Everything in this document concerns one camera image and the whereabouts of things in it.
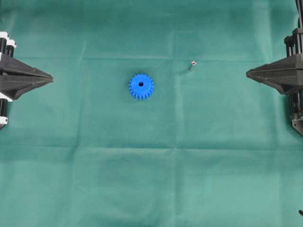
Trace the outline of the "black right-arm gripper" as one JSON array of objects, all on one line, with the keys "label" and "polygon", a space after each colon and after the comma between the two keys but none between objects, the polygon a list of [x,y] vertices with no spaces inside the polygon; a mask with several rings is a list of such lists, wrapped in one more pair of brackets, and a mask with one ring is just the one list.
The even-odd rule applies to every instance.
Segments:
[{"label": "black right-arm gripper", "polygon": [[[303,29],[296,28],[291,36],[284,39],[287,57],[270,64],[265,64],[246,72],[246,76],[256,82],[276,89],[282,95],[289,96],[289,108],[293,121],[303,120]],[[289,73],[289,84],[271,82],[256,76],[265,76],[266,73]]]}]

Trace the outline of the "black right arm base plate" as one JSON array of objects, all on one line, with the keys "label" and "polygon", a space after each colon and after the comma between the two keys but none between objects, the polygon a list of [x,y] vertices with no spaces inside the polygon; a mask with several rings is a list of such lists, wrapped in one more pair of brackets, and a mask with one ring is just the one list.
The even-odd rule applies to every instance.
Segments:
[{"label": "black right arm base plate", "polygon": [[303,136],[303,118],[293,118],[292,119],[292,127]]}]

